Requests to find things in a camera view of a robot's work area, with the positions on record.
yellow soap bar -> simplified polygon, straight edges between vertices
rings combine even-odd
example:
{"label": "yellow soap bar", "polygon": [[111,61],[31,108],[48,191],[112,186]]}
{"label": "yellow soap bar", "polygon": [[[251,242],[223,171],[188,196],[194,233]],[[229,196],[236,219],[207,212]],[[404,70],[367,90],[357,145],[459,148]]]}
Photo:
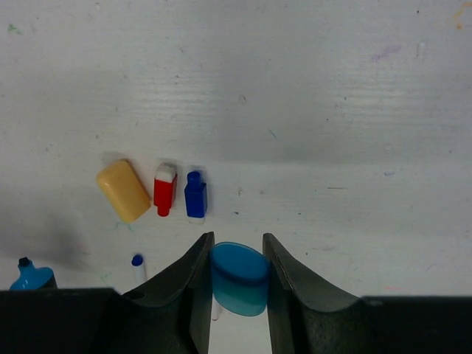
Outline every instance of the yellow soap bar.
{"label": "yellow soap bar", "polygon": [[97,183],[123,223],[132,223],[150,208],[148,192],[126,160],[102,170]]}

small white cylinder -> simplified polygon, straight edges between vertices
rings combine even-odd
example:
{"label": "small white cylinder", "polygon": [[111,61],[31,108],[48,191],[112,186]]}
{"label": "small white cylinder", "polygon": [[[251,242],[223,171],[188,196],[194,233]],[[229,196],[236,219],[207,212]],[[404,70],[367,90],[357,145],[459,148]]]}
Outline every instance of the small white cylinder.
{"label": "small white cylinder", "polygon": [[212,321],[217,321],[220,318],[221,312],[223,308],[221,305],[216,301],[215,296],[213,296],[212,300]]}
{"label": "small white cylinder", "polygon": [[203,225],[205,223],[205,218],[192,218],[189,216],[188,219],[189,223],[194,223],[196,225]]}
{"label": "small white cylinder", "polygon": [[142,255],[136,254],[131,260],[131,265],[133,266],[136,286],[139,286],[142,283],[146,282],[146,280],[148,280],[148,277],[146,276],[145,259],[142,257]]}

blue plastic lid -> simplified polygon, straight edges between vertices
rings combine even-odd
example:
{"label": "blue plastic lid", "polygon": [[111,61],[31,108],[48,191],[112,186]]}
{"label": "blue plastic lid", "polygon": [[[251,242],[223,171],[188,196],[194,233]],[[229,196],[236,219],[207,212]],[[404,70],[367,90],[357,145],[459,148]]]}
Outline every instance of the blue plastic lid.
{"label": "blue plastic lid", "polygon": [[139,267],[144,262],[144,258],[140,254],[136,254],[131,260],[131,265],[134,267]]}
{"label": "blue plastic lid", "polygon": [[212,288],[227,310],[256,316],[267,303],[269,263],[258,251],[233,242],[215,245],[210,253]]}

blue bottle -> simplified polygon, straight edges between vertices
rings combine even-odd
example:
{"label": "blue bottle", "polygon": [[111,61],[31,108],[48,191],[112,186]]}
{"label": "blue bottle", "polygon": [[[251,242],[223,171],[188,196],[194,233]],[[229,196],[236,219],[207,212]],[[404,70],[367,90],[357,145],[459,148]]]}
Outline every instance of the blue bottle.
{"label": "blue bottle", "polygon": [[184,194],[189,222],[204,223],[208,207],[207,184],[202,181],[201,173],[192,171],[187,175]]}
{"label": "blue bottle", "polygon": [[18,269],[20,270],[20,277],[10,286],[10,290],[58,288],[51,268],[36,268],[31,260],[23,257],[18,261]]}
{"label": "blue bottle", "polygon": [[266,308],[270,266],[255,249],[233,242],[217,243],[210,252],[216,301],[242,316],[257,316]]}

red and white block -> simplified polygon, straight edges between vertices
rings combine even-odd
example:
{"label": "red and white block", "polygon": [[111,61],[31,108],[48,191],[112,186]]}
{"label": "red and white block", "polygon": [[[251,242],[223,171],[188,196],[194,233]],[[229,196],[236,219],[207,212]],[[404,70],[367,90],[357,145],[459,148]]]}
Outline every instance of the red and white block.
{"label": "red and white block", "polygon": [[154,205],[157,215],[168,216],[176,199],[177,170],[168,164],[161,164],[154,177]]}

